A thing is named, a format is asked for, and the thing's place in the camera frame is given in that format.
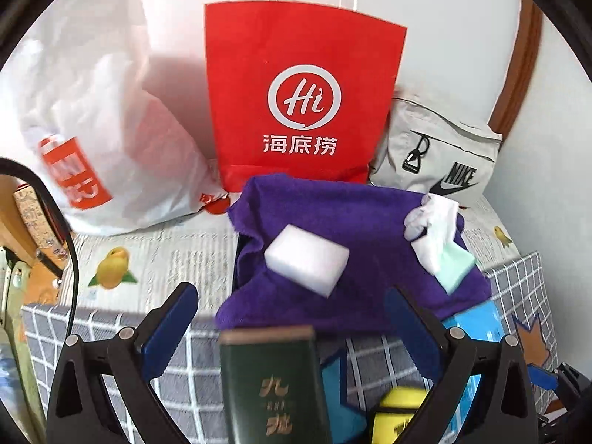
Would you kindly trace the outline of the blue tissue pack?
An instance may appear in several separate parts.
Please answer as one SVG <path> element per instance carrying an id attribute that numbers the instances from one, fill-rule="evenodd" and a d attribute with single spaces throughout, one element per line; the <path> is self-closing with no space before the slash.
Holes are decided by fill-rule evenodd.
<path id="1" fill-rule="evenodd" d="M 505 335 L 498 308 L 492 301 L 486 301 L 486 303 L 454 315 L 444 320 L 443 324 L 446 328 L 459 327 L 472 339 L 476 340 L 499 342 Z M 458 409 L 448 426 L 448 433 L 458 433 L 461 430 L 461 426 L 467 418 L 468 410 L 472 405 L 472 400 L 475 398 L 480 379 L 480 375 L 468 379 Z"/>

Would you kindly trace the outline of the yellow Adidas mini pouch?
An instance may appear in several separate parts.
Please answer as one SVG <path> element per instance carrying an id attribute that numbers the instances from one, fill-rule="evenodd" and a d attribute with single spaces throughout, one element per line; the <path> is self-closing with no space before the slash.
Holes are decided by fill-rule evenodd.
<path id="1" fill-rule="evenodd" d="M 427 390 L 413 387 L 395 387 L 388 391 L 375 410 L 371 442 L 393 443 L 423 404 L 427 394 Z"/>

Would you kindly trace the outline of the white sponge block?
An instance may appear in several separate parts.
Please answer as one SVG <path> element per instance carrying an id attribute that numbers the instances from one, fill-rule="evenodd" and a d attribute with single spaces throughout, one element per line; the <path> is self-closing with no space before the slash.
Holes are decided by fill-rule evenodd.
<path id="1" fill-rule="evenodd" d="M 288 225 L 264 252 L 273 273 L 328 298 L 348 263 L 350 250 L 332 240 Z"/>

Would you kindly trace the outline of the grey checked bedsheet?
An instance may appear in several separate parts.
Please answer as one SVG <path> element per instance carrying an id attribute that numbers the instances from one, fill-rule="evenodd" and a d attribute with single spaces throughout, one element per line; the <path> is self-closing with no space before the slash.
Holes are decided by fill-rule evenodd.
<path id="1" fill-rule="evenodd" d="M 525 327 L 541 331 L 547 351 L 544 367 L 548 371 L 556 368 L 557 338 L 540 253 L 528 253 L 487 270 L 486 276 L 505 333 L 516 334 Z M 49 403 L 68 313 L 68 308 L 47 305 L 29 305 L 21 310 L 43 406 Z M 318 343 L 319 357 L 323 360 L 340 350 L 347 353 L 347 401 L 362 411 L 372 409 L 394 387 L 425 390 L 430 386 L 395 337 L 372 335 Z M 226 442 L 218 333 L 212 321 L 192 322 L 169 366 L 151 386 L 190 442 Z"/>

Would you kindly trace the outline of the newspaper print fruit cover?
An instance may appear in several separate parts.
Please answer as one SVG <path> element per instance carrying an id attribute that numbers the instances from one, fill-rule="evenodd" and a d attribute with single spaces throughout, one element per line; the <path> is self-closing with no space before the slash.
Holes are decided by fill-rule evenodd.
<path id="1" fill-rule="evenodd" d="M 402 221 L 418 205 L 416 192 L 334 181 L 298 179 L 295 198 L 283 198 L 286 223 L 330 239 L 350 250 L 344 277 L 359 280 L 371 263 L 389 283 L 408 285 L 437 298 L 441 307 L 461 294 L 448 295 L 418 262 L 403 237 Z M 63 271 L 57 301 L 68 306 L 74 284 L 81 308 L 146 312 L 162 304 L 176 284 L 195 285 L 200 313 L 217 313 L 231 294 L 239 234 L 226 213 L 202 211 L 118 236 L 74 238 L 78 263 Z"/>

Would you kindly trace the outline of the mint green cloth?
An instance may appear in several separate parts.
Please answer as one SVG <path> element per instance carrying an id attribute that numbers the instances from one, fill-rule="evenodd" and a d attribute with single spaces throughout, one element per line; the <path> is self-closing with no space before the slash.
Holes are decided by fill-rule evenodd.
<path id="1" fill-rule="evenodd" d="M 444 291 L 453 294 L 465 276 L 475 267 L 475 257 L 454 240 L 441 253 L 441 267 L 434 274 Z"/>

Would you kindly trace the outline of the brown cardboard box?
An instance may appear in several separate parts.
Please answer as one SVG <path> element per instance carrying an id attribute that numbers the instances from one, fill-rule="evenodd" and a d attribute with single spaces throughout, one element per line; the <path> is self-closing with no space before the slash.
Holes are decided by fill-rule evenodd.
<path id="1" fill-rule="evenodd" d="M 1 246 L 29 266 L 37 260 L 37 250 L 60 270 L 68 260 L 65 240 L 45 205 L 29 185 L 20 185 L 7 175 L 1 176 Z"/>

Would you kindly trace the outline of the dark green tin box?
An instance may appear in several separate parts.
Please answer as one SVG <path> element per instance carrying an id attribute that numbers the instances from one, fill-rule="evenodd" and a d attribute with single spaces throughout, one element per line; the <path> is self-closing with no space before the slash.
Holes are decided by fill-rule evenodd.
<path id="1" fill-rule="evenodd" d="M 312 327 L 226 330 L 218 343 L 230 443 L 332 441 Z"/>

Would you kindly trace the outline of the white cotton glove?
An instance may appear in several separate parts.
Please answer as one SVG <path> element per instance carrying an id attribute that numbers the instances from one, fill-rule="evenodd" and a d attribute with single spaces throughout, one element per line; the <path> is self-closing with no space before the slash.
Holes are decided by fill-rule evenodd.
<path id="1" fill-rule="evenodd" d="M 448 267 L 447 260 L 458 250 L 455 241 L 458 203 L 440 195 L 425 194 L 418 208 L 404 218 L 404 238 L 411 244 L 420 264 L 433 276 Z"/>

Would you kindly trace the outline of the purple fleece towel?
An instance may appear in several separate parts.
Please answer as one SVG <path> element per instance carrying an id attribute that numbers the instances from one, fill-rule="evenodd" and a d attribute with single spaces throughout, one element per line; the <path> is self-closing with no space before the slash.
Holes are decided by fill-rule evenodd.
<path id="1" fill-rule="evenodd" d="M 285 174 L 250 178 L 228 210 L 245 245 L 235 261 L 235 287 L 218 309 L 219 329 L 310 325 L 325 334 L 390 333 L 384 294 L 400 287 L 417 305 L 444 320 L 492 295 L 472 268 L 448 294 L 418 262 L 403 236 L 403 220 L 420 205 L 417 192 L 348 182 L 309 181 Z M 268 270 L 264 252 L 285 226 L 345 246 L 349 257 L 330 296 Z"/>

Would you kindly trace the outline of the beige Nike waist bag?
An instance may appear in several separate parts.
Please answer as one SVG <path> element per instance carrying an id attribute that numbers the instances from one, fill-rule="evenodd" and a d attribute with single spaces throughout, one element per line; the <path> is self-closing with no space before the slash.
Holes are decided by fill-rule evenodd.
<path id="1" fill-rule="evenodd" d="M 494 173 L 502 141 L 451 98 L 398 87 L 369 181 L 444 196 L 469 208 Z"/>

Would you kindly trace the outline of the white Miniso plastic bag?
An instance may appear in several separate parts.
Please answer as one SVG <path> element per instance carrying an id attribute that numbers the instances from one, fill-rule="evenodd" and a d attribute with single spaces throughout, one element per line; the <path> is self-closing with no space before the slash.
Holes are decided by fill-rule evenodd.
<path id="1" fill-rule="evenodd" d="M 141 0 L 54 0 L 2 71 L 30 167 L 76 233 L 112 236 L 198 212 L 224 191 L 145 90 Z"/>

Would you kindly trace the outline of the red paper shopping bag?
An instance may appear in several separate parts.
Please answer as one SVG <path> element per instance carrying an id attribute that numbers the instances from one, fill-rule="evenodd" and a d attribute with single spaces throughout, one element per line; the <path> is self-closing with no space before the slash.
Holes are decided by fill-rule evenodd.
<path id="1" fill-rule="evenodd" d="M 209 102 L 223 187 L 289 174 L 366 181 L 406 29 L 356 8 L 278 0 L 205 8 Z"/>

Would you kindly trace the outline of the brown wooden door frame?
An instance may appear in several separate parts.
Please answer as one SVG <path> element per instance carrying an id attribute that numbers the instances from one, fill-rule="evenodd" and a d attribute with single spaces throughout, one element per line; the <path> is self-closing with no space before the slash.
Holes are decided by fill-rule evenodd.
<path id="1" fill-rule="evenodd" d="M 543 12 L 533 0 L 521 0 L 518 30 L 504 85 L 489 119 L 489 127 L 506 140 L 522 108 L 538 58 Z"/>

